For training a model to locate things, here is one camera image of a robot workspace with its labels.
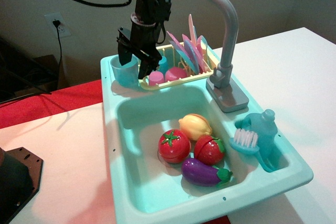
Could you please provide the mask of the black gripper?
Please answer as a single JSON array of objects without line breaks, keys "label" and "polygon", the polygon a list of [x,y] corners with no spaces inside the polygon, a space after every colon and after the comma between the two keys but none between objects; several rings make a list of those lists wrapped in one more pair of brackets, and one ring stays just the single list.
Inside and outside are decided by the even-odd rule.
[{"label": "black gripper", "polygon": [[140,59],[138,79],[143,79],[156,71],[161,56],[156,46],[160,33],[164,32],[164,22],[169,20],[171,0],[136,0],[135,11],[131,14],[130,30],[119,28],[118,55],[121,66],[128,64],[132,55]]}]

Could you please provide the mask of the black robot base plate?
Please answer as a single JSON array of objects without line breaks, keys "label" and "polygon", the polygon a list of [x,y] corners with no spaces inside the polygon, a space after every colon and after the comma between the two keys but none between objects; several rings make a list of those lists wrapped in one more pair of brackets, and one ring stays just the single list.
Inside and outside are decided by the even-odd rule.
[{"label": "black robot base plate", "polygon": [[1,223],[10,223],[37,194],[43,162],[24,147],[1,149]]}]

